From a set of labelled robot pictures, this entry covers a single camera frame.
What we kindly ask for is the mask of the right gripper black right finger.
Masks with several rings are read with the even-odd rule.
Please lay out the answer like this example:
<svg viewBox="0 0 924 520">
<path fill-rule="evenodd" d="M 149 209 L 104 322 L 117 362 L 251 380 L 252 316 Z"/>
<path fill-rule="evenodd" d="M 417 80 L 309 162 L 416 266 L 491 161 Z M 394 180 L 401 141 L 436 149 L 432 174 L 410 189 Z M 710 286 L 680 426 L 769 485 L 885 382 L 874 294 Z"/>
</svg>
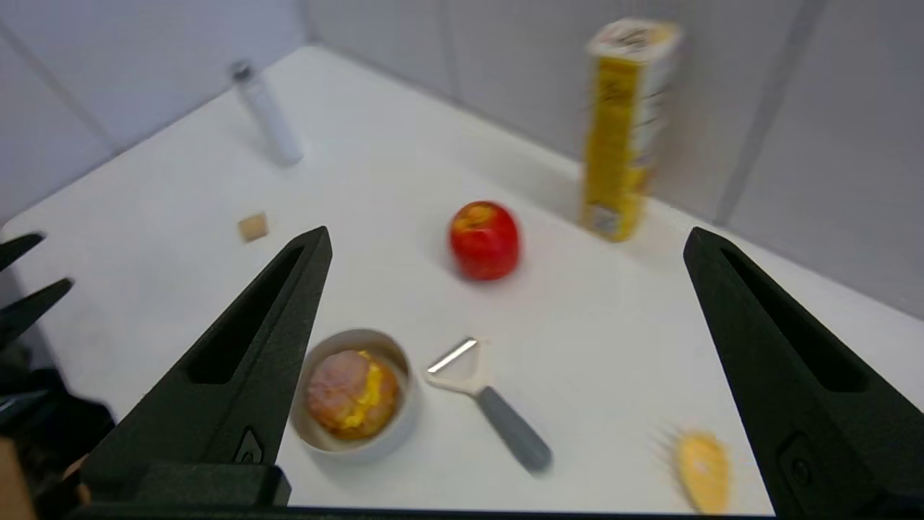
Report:
<svg viewBox="0 0 924 520">
<path fill-rule="evenodd" d="M 683 257 L 776 516 L 920 519 L 920 409 L 729 240 Z"/>
</svg>

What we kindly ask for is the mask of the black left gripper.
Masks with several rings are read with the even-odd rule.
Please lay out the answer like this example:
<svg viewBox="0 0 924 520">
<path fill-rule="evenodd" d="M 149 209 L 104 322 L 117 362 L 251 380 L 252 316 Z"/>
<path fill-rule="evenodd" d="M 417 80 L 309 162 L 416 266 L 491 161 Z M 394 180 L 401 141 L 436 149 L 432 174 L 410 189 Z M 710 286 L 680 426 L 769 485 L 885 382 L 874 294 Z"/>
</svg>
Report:
<svg viewBox="0 0 924 520">
<path fill-rule="evenodd" d="M 3 241 L 0 271 L 43 240 L 42 233 L 28 233 Z M 1 434 L 27 477 L 59 477 L 116 425 L 107 406 L 69 391 L 55 363 L 33 365 L 29 350 L 6 348 L 73 286 L 73 279 L 60 279 L 1 309 Z"/>
</svg>

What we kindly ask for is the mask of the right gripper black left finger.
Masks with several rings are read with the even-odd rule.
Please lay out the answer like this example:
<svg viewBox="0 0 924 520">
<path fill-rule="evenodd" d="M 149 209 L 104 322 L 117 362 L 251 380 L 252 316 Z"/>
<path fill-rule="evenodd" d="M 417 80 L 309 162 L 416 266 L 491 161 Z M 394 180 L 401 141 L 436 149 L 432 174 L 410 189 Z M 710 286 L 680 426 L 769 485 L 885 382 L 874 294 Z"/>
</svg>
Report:
<svg viewBox="0 0 924 520">
<path fill-rule="evenodd" d="M 332 256 L 327 227 L 291 240 L 95 448 L 85 467 L 271 463 Z"/>
</svg>

